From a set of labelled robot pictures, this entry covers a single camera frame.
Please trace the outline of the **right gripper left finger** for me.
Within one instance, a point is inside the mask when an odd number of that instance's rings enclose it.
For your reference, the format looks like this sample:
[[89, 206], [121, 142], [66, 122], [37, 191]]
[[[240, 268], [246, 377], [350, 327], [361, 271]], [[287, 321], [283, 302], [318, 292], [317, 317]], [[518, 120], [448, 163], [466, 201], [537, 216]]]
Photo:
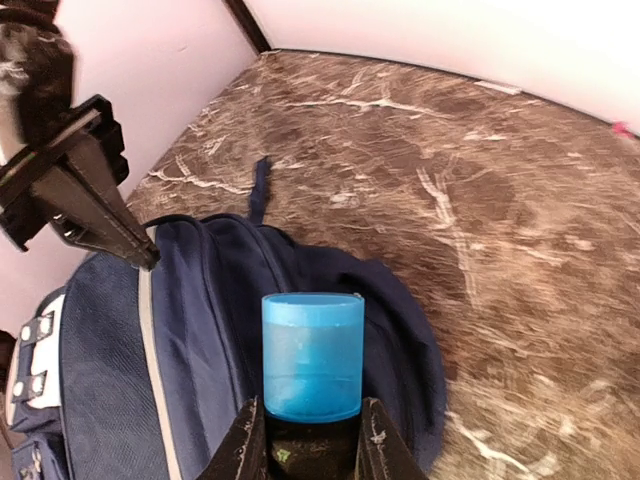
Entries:
[[259, 397], [239, 411], [198, 480], [266, 480], [268, 460], [264, 405]]

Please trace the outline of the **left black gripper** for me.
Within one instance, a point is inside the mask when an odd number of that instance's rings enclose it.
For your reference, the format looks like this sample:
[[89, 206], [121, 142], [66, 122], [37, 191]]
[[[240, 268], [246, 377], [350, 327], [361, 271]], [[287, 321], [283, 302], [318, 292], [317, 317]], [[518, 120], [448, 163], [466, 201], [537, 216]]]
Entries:
[[26, 252], [50, 226], [70, 246], [153, 269], [159, 249], [119, 192], [130, 173], [124, 150], [110, 101], [95, 95], [71, 109], [46, 144], [1, 167], [1, 231]]

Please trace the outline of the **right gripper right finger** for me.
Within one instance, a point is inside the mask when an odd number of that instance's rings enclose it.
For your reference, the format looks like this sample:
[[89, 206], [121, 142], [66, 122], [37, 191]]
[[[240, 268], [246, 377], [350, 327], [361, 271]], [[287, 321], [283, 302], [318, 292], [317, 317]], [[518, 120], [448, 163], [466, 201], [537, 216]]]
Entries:
[[363, 400], [355, 479], [423, 480], [416, 463], [384, 405], [378, 399]]

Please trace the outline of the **black marker blue cap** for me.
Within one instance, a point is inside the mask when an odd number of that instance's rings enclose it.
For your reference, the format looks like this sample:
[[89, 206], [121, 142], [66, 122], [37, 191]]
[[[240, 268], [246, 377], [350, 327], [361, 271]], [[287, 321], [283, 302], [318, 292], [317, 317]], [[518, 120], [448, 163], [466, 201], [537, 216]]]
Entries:
[[353, 477], [364, 310], [364, 299], [352, 294], [289, 293], [263, 299], [263, 404], [273, 477]]

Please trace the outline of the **navy blue student backpack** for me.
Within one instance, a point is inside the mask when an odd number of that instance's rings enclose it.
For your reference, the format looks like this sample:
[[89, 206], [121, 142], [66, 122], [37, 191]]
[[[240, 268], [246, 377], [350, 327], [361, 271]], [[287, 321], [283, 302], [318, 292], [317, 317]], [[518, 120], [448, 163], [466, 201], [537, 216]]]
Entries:
[[5, 370], [3, 478], [197, 479], [263, 403], [262, 301], [289, 293], [364, 299], [362, 404], [382, 402], [426, 477], [446, 382], [421, 306], [384, 264], [266, 225], [270, 170], [247, 216], [157, 219], [154, 269], [94, 254], [41, 303]]

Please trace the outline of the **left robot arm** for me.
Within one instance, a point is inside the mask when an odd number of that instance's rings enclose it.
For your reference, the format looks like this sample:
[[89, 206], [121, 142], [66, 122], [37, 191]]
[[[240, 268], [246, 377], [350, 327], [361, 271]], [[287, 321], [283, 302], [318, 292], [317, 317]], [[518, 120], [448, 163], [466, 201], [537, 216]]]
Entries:
[[1, 229], [25, 251], [51, 226], [68, 245], [150, 270], [159, 250], [119, 191], [121, 125], [101, 95], [73, 103], [75, 54], [57, 9], [1, 4]]

